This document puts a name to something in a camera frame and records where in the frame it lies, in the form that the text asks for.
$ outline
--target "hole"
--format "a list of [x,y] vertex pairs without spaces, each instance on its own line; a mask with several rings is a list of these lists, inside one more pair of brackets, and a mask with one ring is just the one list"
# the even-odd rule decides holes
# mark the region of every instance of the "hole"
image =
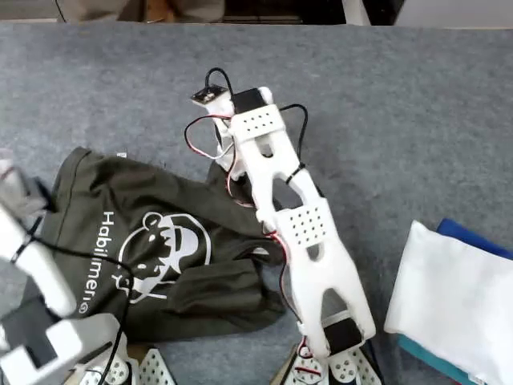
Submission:
[[306,252],[310,257],[310,261],[317,261],[319,259],[319,255],[321,254],[321,249],[319,247],[319,244],[316,244],[307,247]]
[[260,154],[265,158],[272,158],[273,157],[273,149],[269,145],[269,142],[264,138],[256,138],[255,139],[256,145],[258,147],[258,150],[260,151]]
[[[346,310],[347,306],[344,300],[337,294],[337,292],[333,289],[327,289],[322,296],[322,304],[321,304],[321,319],[326,319],[329,316],[339,314],[343,310]],[[347,329],[347,333],[344,331],[344,340],[345,342],[341,344],[342,348],[353,347],[359,344],[362,341],[362,335],[360,332],[357,332],[357,329],[352,331],[352,328]]]
[[[276,211],[295,209],[302,205],[301,197],[280,178],[273,180],[273,205]],[[300,221],[299,214],[289,213],[293,220]]]

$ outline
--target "floor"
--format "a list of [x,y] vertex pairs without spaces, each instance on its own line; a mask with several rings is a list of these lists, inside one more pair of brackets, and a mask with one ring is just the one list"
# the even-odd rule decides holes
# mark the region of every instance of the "floor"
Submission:
[[54,0],[0,0],[0,20],[55,22]]

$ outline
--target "cable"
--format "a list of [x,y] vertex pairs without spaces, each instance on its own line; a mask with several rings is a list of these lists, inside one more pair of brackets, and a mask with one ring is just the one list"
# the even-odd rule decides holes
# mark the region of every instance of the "cable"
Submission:
[[369,345],[370,357],[374,361],[376,374],[378,375],[379,379],[382,381],[382,385],[385,385],[385,380],[383,379],[382,370],[379,367],[378,358],[376,357],[376,351],[374,350],[374,345],[372,344],[370,339],[367,340],[367,344]]
[[287,111],[291,108],[299,108],[305,114],[305,118],[303,119],[303,124],[301,126],[301,131],[299,133],[299,140],[297,141],[297,158],[299,159],[299,161],[301,161],[301,150],[303,148],[303,139],[305,138],[306,124],[308,124],[308,110],[302,104],[293,103],[293,104],[289,104],[288,106],[280,108],[280,111]]
[[222,74],[224,76],[224,80],[226,81],[226,86],[228,87],[228,90],[230,91],[230,96],[233,98],[232,83],[230,82],[230,78],[228,77],[228,74],[222,68],[214,67],[214,68],[211,68],[210,70],[208,70],[208,72],[205,76],[205,87],[210,86],[210,76],[215,72],[219,72],[220,74]]
[[322,375],[320,371],[315,371],[314,369],[309,369],[308,367],[294,367],[295,371],[304,371],[305,373],[309,373],[311,375]]
[[67,22],[66,19],[64,18],[63,10],[61,10],[61,6],[59,5],[59,0],[55,0],[55,5],[57,6],[57,10],[59,11],[59,15],[60,15],[61,19],[64,22]]
[[118,332],[116,333],[114,344],[112,345],[111,355],[109,356],[109,359],[107,361],[107,365],[105,366],[105,370],[102,373],[102,377],[97,382],[98,385],[103,385],[106,382],[105,378],[107,377],[108,372],[111,369],[112,361],[114,361],[115,353],[118,350],[119,341],[121,340],[121,336],[123,335],[123,328],[125,327],[125,324],[127,323],[128,309],[130,307],[130,297],[131,297],[132,290],[133,290],[133,287],[134,287],[134,273],[131,271],[130,266],[124,264],[121,261],[117,261],[117,260],[115,260],[114,258],[111,258],[111,257],[101,257],[101,256],[98,256],[98,255],[93,255],[93,254],[89,254],[89,253],[83,253],[83,252],[80,252],[80,251],[64,249],[63,247],[59,247],[57,245],[52,245],[52,244],[44,241],[43,239],[41,239],[39,237],[35,237],[33,235],[30,236],[30,239],[32,241],[38,242],[39,244],[41,244],[43,246],[46,246],[48,249],[53,250],[53,251],[55,251],[57,253],[62,253],[62,254],[70,255],[72,257],[78,257],[78,258],[84,258],[84,259],[98,258],[98,259],[100,259],[102,261],[107,261],[107,262],[113,263],[115,265],[118,265],[118,266],[122,267],[123,269],[125,269],[127,271],[127,273],[128,273],[127,301],[125,302],[125,306],[123,308],[123,313],[121,314],[121,319],[119,320],[119,329],[118,329]]
[[185,138],[185,143],[187,144],[187,146],[193,150],[196,154],[199,154],[201,156],[204,156],[206,158],[209,158],[210,160],[217,160],[217,159],[220,159],[222,158],[224,155],[226,155],[228,153],[228,151],[230,151],[233,147],[233,143],[230,144],[221,154],[217,155],[217,156],[213,156],[213,155],[210,155],[210,154],[207,154],[205,151],[203,150],[200,150],[199,148],[195,147],[192,142],[190,141],[189,137],[188,137],[188,131],[189,129],[196,123],[198,123],[200,120],[203,120],[203,119],[207,119],[207,118],[213,118],[213,119],[222,119],[222,120],[230,120],[231,118],[229,116],[224,116],[224,115],[205,115],[205,116],[200,116],[199,118],[196,118],[194,119],[191,123],[189,123],[185,129],[184,129],[184,138]]

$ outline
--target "red wire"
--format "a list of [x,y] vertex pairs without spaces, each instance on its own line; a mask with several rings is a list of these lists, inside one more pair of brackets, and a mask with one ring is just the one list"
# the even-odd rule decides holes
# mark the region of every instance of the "red wire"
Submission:
[[308,367],[294,367],[296,371],[304,371],[306,373],[310,373],[312,375],[321,375],[320,371],[315,371],[314,369],[310,369]]
[[14,170],[16,170],[16,167],[10,166],[6,171],[2,173],[2,175],[0,175],[0,180],[6,179]]

